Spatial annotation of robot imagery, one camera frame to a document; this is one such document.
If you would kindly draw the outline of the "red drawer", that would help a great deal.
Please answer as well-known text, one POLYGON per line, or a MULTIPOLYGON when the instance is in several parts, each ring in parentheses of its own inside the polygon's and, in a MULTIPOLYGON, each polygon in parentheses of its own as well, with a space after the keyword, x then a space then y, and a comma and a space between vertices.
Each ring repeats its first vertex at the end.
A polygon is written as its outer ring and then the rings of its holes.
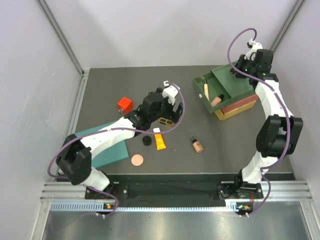
POLYGON ((241 99, 241 100, 239 100, 237 102, 234 102, 234 103, 232 103, 230 105, 227 105, 227 106, 221 108, 220 110, 225 114, 225 113, 233 111, 233 110, 235 110, 237 108, 240 108, 240 107, 242 107, 242 106, 244 106, 246 104, 254 102, 257 99, 258 99, 258 96, 256 94, 253 94, 253 95, 248 96, 246 98, 243 98, 243 99, 241 99))

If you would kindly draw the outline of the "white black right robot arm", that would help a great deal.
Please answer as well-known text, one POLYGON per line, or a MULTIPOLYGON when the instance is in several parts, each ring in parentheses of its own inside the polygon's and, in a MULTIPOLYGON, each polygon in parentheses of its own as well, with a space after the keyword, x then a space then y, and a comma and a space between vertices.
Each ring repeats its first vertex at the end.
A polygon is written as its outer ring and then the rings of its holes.
POLYGON ((258 192, 266 172, 294 152, 304 124, 283 100, 278 77, 271 73, 273 56, 268 49, 250 50, 230 70, 238 79, 249 79, 265 114, 256 137, 256 153, 235 178, 233 192, 239 198, 258 192))

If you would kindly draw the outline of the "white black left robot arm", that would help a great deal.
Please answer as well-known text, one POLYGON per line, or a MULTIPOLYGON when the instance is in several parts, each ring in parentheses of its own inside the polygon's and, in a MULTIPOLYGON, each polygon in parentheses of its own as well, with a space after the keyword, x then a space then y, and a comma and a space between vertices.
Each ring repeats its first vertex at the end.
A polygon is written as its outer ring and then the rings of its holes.
POLYGON ((121 141, 139 134, 151 134, 149 129, 152 123, 160 118, 167 118, 178 126, 184 117, 185 103, 175 103, 176 97, 181 95, 176 84, 164 82, 163 88, 148 93, 142 104, 113 124, 82 136, 67 136, 51 163, 58 166, 62 177, 72 185, 85 185, 95 189, 102 198, 109 198, 114 187, 105 173, 92 166, 92 160, 121 141))

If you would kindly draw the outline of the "beige foundation bottle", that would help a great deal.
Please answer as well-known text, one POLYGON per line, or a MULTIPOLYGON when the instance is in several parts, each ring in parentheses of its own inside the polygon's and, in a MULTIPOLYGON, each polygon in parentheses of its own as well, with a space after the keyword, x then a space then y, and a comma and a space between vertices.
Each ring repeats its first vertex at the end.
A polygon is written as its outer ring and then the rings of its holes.
POLYGON ((197 140, 197 138, 194 135, 190 136, 190 140, 191 140, 192 146, 197 154, 204 151, 202 144, 197 140))

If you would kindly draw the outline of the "orange cream tube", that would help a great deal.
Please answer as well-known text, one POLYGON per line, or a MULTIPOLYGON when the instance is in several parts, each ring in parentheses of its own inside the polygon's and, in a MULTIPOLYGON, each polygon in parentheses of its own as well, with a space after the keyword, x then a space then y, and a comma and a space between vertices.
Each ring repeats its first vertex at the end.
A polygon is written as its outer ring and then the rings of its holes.
POLYGON ((160 128, 159 127, 154 128, 153 133, 154 133, 154 137, 155 137, 156 149, 158 151, 166 149, 167 147, 165 145, 160 128))

